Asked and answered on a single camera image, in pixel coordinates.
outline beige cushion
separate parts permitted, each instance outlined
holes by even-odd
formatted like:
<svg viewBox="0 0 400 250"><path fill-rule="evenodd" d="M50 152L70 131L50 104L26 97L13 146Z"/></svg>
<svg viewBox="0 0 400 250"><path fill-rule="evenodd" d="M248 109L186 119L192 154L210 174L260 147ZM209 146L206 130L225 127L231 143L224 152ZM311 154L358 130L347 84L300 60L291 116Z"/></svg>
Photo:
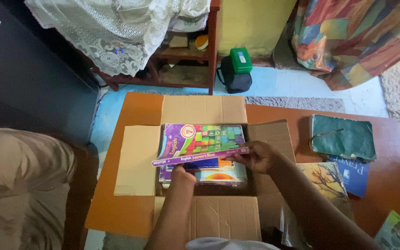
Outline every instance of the beige cushion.
<svg viewBox="0 0 400 250"><path fill-rule="evenodd" d="M0 128L0 249L61 249L75 164L57 139Z"/></svg>

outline bare tree illustration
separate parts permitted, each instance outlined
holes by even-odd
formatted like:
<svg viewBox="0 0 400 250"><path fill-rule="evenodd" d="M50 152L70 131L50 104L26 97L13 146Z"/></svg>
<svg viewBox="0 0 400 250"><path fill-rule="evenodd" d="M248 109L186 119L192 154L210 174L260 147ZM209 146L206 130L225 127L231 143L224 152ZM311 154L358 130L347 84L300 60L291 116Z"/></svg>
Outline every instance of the bare tree illustration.
<svg viewBox="0 0 400 250"><path fill-rule="evenodd" d="M326 175L322 174L322 169L324 169L324 171L326 171ZM314 184L317 184L321 190L325 190L330 193L333 193L338 198L345 197L344 193L337 191L329 186L329 184L331 184L331 183L337 183L337 184L339 184L339 186L342 187L342 179L341 179L340 174L337 172L337 170L331 169L328 166L325 166L323 164L317 164L317 168L312 169L311 174L317 178L317 181L311 181L311 182Z"/></svg>

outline person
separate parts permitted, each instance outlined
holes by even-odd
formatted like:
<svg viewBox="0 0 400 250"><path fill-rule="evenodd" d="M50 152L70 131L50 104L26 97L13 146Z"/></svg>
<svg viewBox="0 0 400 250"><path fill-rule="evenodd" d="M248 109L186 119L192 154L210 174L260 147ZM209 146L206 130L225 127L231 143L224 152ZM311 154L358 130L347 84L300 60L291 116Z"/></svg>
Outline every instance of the person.
<svg viewBox="0 0 400 250"><path fill-rule="evenodd" d="M241 145L249 154L226 157L253 172L268 174L282 193L304 234L315 249L379 249L373 239L322 196L307 177L282 153L261 141ZM146 250L278 249L258 241L199 238L186 243L189 208L196 178L182 166L172 171L171 185Z"/></svg>

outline green book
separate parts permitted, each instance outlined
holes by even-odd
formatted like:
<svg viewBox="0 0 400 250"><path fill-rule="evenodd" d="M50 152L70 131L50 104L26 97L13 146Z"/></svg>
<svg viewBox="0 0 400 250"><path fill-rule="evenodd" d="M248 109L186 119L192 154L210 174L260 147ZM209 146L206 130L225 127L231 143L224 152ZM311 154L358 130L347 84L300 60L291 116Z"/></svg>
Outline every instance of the green book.
<svg viewBox="0 0 400 250"><path fill-rule="evenodd" d="M376 160L371 122L312 115L310 147L314 152L343 158Z"/></svg>
<svg viewBox="0 0 400 250"><path fill-rule="evenodd" d="M400 250L400 216L391 211L374 241L382 249Z"/></svg>

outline hand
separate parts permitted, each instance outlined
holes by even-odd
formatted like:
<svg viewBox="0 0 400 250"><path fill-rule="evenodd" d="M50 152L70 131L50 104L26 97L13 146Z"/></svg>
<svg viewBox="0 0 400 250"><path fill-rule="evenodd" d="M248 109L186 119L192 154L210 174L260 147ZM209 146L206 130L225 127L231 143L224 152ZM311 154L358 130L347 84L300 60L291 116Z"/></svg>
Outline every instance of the hand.
<svg viewBox="0 0 400 250"><path fill-rule="evenodd" d="M174 167L171 173L171 185L195 185L197 178L186 172L183 168L183 164L178 164Z"/></svg>
<svg viewBox="0 0 400 250"><path fill-rule="evenodd" d="M249 154L235 154L233 156L228 156L225 159L242 163L257 173L268 174L273 163L276 161L276 158L282 156L282 153L273 149L268 143L261 141L251 141L239 146L248 147Z"/></svg>

